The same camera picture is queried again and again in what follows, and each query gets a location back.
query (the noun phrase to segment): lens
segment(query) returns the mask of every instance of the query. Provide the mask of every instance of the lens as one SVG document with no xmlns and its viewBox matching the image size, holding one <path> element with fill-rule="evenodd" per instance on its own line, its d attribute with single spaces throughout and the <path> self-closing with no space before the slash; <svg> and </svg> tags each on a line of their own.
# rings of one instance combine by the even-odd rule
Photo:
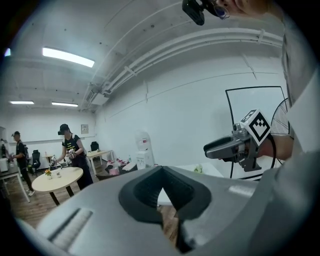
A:
<svg viewBox="0 0 320 256">
<path fill-rule="evenodd" d="M 221 6 L 215 6 L 214 10 L 219 17 L 226 16 L 226 9 Z"/>
</svg>

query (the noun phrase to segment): camera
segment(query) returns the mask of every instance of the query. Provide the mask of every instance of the camera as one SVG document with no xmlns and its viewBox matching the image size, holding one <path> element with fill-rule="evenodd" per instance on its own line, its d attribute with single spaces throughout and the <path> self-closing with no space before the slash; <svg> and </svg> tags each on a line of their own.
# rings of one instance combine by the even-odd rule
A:
<svg viewBox="0 0 320 256">
<path fill-rule="evenodd" d="M 196 0 L 183 0 L 182 10 L 199 26 L 205 24 L 203 7 Z"/>
<path fill-rule="evenodd" d="M 201 0 L 202 4 L 198 4 L 196 0 L 183 0 L 182 10 L 199 26 L 205 24 L 204 10 L 214 16 L 218 16 L 212 0 Z"/>
</svg>

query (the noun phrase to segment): ceiling light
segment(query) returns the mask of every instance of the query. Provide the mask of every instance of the ceiling light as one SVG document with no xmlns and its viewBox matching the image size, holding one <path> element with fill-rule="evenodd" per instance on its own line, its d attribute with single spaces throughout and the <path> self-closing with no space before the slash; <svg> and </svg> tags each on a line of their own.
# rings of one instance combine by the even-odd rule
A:
<svg viewBox="0 0 320 256">
<path fill-rule="evenodd" d="M 78 107 L 78 104 L 59 103 L 59 102 L 52 102 L 52 105 L 67 106 L 67 107 Z"/>
<path fill-rule="evenodd" d="M 33 105 L 35 104 L 33 101 L 9 101 L 11 104 L 29 104 Z"/>
<path fill-rule="evenodd" d="M 46 47 L 42 48 L 42 54 L 43 56 L 46 56 L 46 57 L 52 57 L 56 59 L 78 63 L 81 65 L 87 66 L 89 68 L 92 68 L 93 65 L 95 64 L 93 60 L 83 58 L 65 51 L 50 49 Z"/>
<path fill-rule="evenodd" d="M 10 56 L 11 55 L 11 50 L 10 48 L 6 49 L 5 53 L 4 53 L 4 57 Z"/>
</svg>

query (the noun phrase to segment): pipe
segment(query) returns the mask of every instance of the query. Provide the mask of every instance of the pipe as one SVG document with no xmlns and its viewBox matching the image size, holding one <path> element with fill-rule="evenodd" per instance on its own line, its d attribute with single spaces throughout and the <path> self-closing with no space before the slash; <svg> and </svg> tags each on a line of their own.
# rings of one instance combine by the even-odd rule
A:
<svg viewBox="0 0 320 256">
<path fill-rule="evenodd" d="M 191 23 L 193 22 L 192 20 L 188 20 L 188 21 L 184 21 L 182 23 L 179 23 L 177 25 L 174 25 L 174 26 L 170 26 L 169 28 L 165 29 L 165 30 L 162 30 L 160 31 L 159 33 L 149 37 L 147 40 L 145 40 L 144 42 L 140 43 L 137 47 L 135 47 L 132 51 L 130 51 L 126 56 L 124 56 L 122 58 L 122 60 L 119 61 L 119 63 L 114 67 L 114 69 L 106 76 L 106 80 L 108 80 L 110 77 L 112 77 L 114 75 L 114 73 L 118 70 L 119 66 L 123 65 L 132 55 L 133 53 L 139 49 L 140 47 L 142 47 L 144 44 L 146 44 L 147 42 L 149 42 L 151 39 L 169 31 L 169 30 L 172 30 L 172 29 L 175 29 L 181 25 L 184 25 L 184 24 L 188 24 L 188 23 Z"/>
<path fill-rule="evenodd" d="M 80 111 L 82 110 L 82 105 L 84 104 L 85 97 L 86 97 L 86 95 L 87 95 L 87 92 L 88 92 L 89 88 L 90 88 L 90 83 L 88 84 L 88 86 L 87 86 L 87 88 L 86 88 L 86 90 L 85 90 L 85 93 L 84 93 L 84 95 L 83 95 L 83 99 L 82 99 L 82 102 L 81 102 L 81 105 L 80 105 Z"/>
<path fill-rule="evenodd" d="M 211 42 L 204 42 L 202 44 L 197 44 L 197 45 L 193 45 L 191 47 L 187 47 L 187 48 L 184 48 L 180 51 L 176 51 L 176 52 L 173 52 L 172 54 L 168 54 L 167 56 L 164 56 L 163 58 L 160 58 L 152 63 L 150 63 L 149 65 L 139 69 L 139 70 L 135 70 L 134 72 L 136 74 L 139 74 L 141 72 L 143 72 L 144 70 L 152 67 L 153 65 L 159 63 L 159 62 L 162 62 L 168 58 L 171 58 L 175 55 L 178 55 L 178 54 L 181 54 L 183 52 L 186 52 L 186 51 L 190 51 L 190 50 L 193 50 L 193 49 L 196 49 L 196 48 L 199 48 L 199 47 L 204 47 L 204 46 L 209 46 L 209 45 L 214 45 L 214 44 L 221 44 L 221 43 L 236 43 L 236 42 L 246 42 L 246 43 L 257 43 L 257 39 L 255 40 L 248 40 L 248 39 L 234 39 L 234 40 L 220 40 L 220 41 L 211 41 Z M 270 43 L 270 42 L 264 42 L 264 41 L 261 41 L 260 42 L 261 44 L 265 44 L 265 45 L 270 45 L 270 46 L 274 46 L 274 47 L 279 47 L 281 48 L 282 45 L 281 44 L 275 44 L 275 43 Z M 115 90 L 117 89 L 119 86 L 121 86 L 122 84 L 124 84 L 125 82 L 127 82 L 130 78 L 132 78 L 132 75 L 131 74 L 128 74 L 126 77 L 124 77 L 121 81 L 119 81 L 117 83 L 116 86 L 114 86 L 113 88 L 111 88 L 111 92 L 108 93 L 109 95 Z"/>
<path fill-rule="evenodd" d="M 114 50 L 114 48 L 116 48 L 117 45 L 118 45 L 132 30 L 134 30 L 137 26 L 139 26 L 141 23 L 145 22 L 146 20 L 148 20 L 148 19 L 151 18 L 152 16 L 154 16 L 154 15 L 156 15 L 156 14 L 158 14 L 158 13 L 160 13 L 160 12 L 166 10 L 166 9 L 169 9 L 169 8 L 171 8 L 171 7 L 173 7 L 173 6 L 176 6 L 176 5 L 181 5 L 181 1 L 176 2 L 176 3 L 173 3 L 173 4 L 171 4 L 171 5 L 168 5 L 167 7 L 162 8 L 162 9 L 154 12 L 153 14 L 149 15 L 148 17 L 146 17 L 145 19 L 141 20 L 139 23 L 137 23 L 136 25 L 134 25 L 127 33 L 125 33 L 125 34 L 115 43 L 115 45 L 114 45 L 114 46 L 110 49 L 110 51 L 106 54 L 106 56 L 103 58 L 101 64 L 99 65 L 99 67 L 98 67 L 98 68 L 96 69 L 96 71 L 94 72 L 94 75 L 93 75 L 93 77 L 92 77 L 91 80 L 92 80 L 92 81 L 94 80 L 94 78 L 95 78 L 96 74 L 98 73 L 99 69 L 101 68 L 101 66 L 103 65 L 103 63 L 105 62 L 105 60 L 109 57 L 110 53 Z"/>
<path fill-rule="evenodd" d="M 134 67 L 136 65 L 138 65 L 140 62 L 144 61 L 145 59 L 151 57 L 152 55 L 156 54 L 157 52 L 160 52 L 161 50 L 163 50 L 163 49 L 165 49 L 167 47 L 170 47 L 170 46 L 172 46 L 174 44 L 177 44 L 177 43 L 180 43 L 180 42 L 183 42 L 183 41 L 186 41 L 186 40 L 190 40 L 190 39 L 193 39 L 193 38 L 196 38 L 196 37 L 203 37 L 203 36 L 207 36 L 207 35 L 220 34 L 220 33 L 237 33 L 237 34 L 238 33 L 244 33 L 244 34 L 247 33 L 247 34 L 253 34 L 253 35 L 255 35 L 255 37 L 253 39 L 256 42 L 257 41 L 257 36 L 260 35 L 261 31 L 260 30 L 255 30 L 255 29 L 248 29 L 248 28 L 214 28 L 214 29 L 197 31 L 197 32 L 194 32 L 194 33 L 190 33 L 188 35 L 184 35 L 184 36 L 175 38 L 175 39 L 170 40 L 170 41 L 168 41 L 168 42 L 166 42 L 166 43 L 164 43 L 162 45 L 159 45 L 158 47 L 155 47 L 154 49 L 148 51 L 146 54 L 142 55 L 137 60 L 135 60 L 133 63 L 131 63 L 129 65 L 129 68 L 131 70 L 134 70 Z M 264 39 L 266 37 L 273 38 L 273 39 L 280 40 L 280 41 L 282 40 L 282 38 L 280 36 L 277 36 L 277 35 L 274 35 L 274 34 L 271 34 L 271 33 L 265 33 L 264 34 Z M 183 47 L 183 46 L 176 46 L 175 49 L 179 49 L 181 47 Z M 118 74 L 118 76 L 108 85 L 107 90 L 110 90 L 114 86 L 114 84 L 121 77 L 123 77 L 126 74 L 126 72 L 127 72 L 126 70 L 123 70 L 120 74 Z"/>
</svg>

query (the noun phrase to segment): black cable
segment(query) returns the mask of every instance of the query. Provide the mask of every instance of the black cable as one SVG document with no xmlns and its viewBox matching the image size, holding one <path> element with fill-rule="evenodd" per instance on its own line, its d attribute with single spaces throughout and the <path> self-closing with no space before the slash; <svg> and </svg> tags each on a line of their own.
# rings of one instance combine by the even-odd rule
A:
<svg viewBox="0 0 320 256">
<path fill-rule="evenodd" d="M 271 169 L 275 166 L 276 162 L 276 156 L 277 156 L 277 150 L 276 150 L 276 143 L 274 140 L 274 137 L 269 133 L 267 138 L 271 141 L 272 147 L 273 147 L 273 159 L 271 164 Z"/>
</svg>

